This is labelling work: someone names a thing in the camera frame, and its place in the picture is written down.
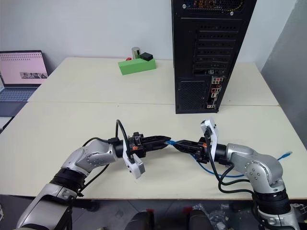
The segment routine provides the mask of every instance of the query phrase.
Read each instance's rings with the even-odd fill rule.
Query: gray floor
[[[0,204],[4,211],[4,219],[0,223],[0,230],[11,230],[31,200],[0,195]],[[220,209],[220,205],[227,201],[206,200],[99,200],[100,208],[90,212],[82,208],[73,208],[74,230],[97,230],[105,227],[108,230],[124,230],[130,219],[140,211],[153,209],[157,230],[184,230],[185,207],[203,204],[208,213]],[[249,209],[240,212],[227,212],[229,227],[235,230],[257,230],[257,222]]]

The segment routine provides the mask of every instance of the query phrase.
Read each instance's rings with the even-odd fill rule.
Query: computer tower
[[[255,4],[172,0],[177,114],[218,112]]]

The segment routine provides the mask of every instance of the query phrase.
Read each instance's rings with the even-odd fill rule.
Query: green box
[[[119,69],[122,75],[142,72],[146,70],[155,69],[155,59],[151,59],[150,61],[143,60],[141,58],[133,59],[129,61],[121,61],[118,63]]]

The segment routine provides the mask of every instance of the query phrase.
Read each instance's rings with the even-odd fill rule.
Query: small cylinder
[[[138,48],[138,47],[133,47],[131,50],[132,50],[133,59],[138,59],[138,58],[140,58],[140,55],[141,55],[140,48]]]

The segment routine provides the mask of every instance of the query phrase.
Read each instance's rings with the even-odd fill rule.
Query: laptop
[[[0,51],[0,116],[15,116],[47,77],[42,51]]]

